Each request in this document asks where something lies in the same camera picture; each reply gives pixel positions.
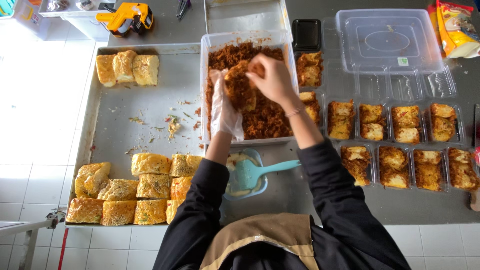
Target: black jacket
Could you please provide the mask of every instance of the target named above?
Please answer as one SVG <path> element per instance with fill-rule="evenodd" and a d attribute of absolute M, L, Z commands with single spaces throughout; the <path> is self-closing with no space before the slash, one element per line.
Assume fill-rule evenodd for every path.
<path fill-rule="evenodd" d="M 309 178 L 313 204 L 323 229 L 311 224 L 315 260 L 320 269 L 410 269 L 392 237 L 372 216 L 361 187 L 342 166 L 329 140 L 299 150 Z M 220 230 L 222 195 L 228 181 L 225 166 L 203 159 L 187 198 L 168 226 L 153 269 L 199 269 Z M 306 269 L 284 249 L 255 242 L 232 252 L 222 269 Z"/>

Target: person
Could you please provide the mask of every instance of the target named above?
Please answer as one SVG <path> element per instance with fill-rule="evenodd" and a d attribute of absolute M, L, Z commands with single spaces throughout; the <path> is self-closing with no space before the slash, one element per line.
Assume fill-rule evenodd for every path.
<path fill-rule="evenodd" d="M 263 54 L 251 64 L 264 66 L 264 78 L 246 75 L 289 118 L 323 228 L 309 215 L 289 213 L 252 216 L 221 228 L 229 131 L 238 118 L 225 99 L 214 97 L 213 103 L 222 104 L 219 128 L 212 132 L 186 199 L 165 232 L 153 269 L 410 269 L 392 237 L 370 213 L 362 188 L 354 185 L 331 142 L 305 113 L 285 64 Z"/>

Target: stainless steel table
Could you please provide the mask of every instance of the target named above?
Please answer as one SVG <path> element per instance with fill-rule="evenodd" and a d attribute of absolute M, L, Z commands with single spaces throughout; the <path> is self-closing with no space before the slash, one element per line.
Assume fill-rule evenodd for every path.
<path fill-rule="evenodd" d="M 158 44 L 178 42 L 200 42 L 205 31 L 204 5 L 201 0 L 192 0 L 192 8 L 183 20 L 178 21 L 175 11 L 176 0 L 154 1 L 148 3 L 154 13 L 154 31 L 139 37 L 128 38 L 110 36 L 109 46 L 129 46 L 137 44 Z M 413 8 L 424 9 L 427 0 L 286 0 L 288 16 L 295 19 L 320 19 L 334 17 L 342 9 L 369 8 Z M 469 0 L 457 0 L 457 3 L 473 5 Z M 480 31 L 480 16 L 474 11 L 474 25 Z M 478 85 L 480 85 L 480 58 L 451 60 L 450 68 L 458 89 L 458 103 L 463 110 L 463 119 L 467 127 L 467 143 L 472 144 L 473 108 L 480 103 Z M 254 147 L 262 155 L 264 166 L 297 159 L 295 141 L 285 145 Z M 267 190 L 258 196 L 222 203 L 222 222 L 229 223 L 247 216 L 260 213 L 307 213 L 317 224 L 320 219 L 312 205 L 312 195 L 303 177 L 301 168 L 286 172 L 274 172 L 267 175 Z M 480 222 L 480 213 L 468 209 L 469 193 L 452 189 L 446 193 L 432 193 L 418 189 L 394 190 L 382 186 L 364 188 L 366 202 L 372 214 L 382 224 L 446 224 Z"/>

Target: yellow labeling gun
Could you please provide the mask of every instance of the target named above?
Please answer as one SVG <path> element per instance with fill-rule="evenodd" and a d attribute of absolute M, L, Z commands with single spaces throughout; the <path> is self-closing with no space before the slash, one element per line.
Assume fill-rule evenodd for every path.
<path fill-rule="evenodd" d="M 118 10 L 107 5 L 100 6 L 111 13 L 98 13 L 96 20 L 107 23 L 107 30 L 116 37 L 125 37 L 130 28 L 137 34 L 142 34 L 152 26 L 153 13 L 147 4 L 122 3 Z"/>

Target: hand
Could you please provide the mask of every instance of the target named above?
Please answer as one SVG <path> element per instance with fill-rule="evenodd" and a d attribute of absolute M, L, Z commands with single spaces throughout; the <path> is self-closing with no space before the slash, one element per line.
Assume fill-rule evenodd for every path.
<path fill-rule="evenodd" d="M 259 70 L 258 65 L 264 67 L 265 78 L 252 72 L 255 69 Z M 299 99 L 293 91 L 290 73 L 283 62 L 259 53 L 250 61 L 248 70 L 250 72 L 247 72 L 245 75 L 255 83 L 262 94 L 280 104 L 284 109 L 289 107 L 288 104 L 292 101 Z"/>
<path fill-rule="evenodd" d="M 227 71 L 227 69 L 222 71 L 211 70 L 208 74 L 214 85 L 210 133 L 213 138 L 217 132 L 222 131 L 233 135 L 238 141 L 243 141 L 242 115 L 233 108 L 230 100 L 224 93 L 224 77 Z"/>

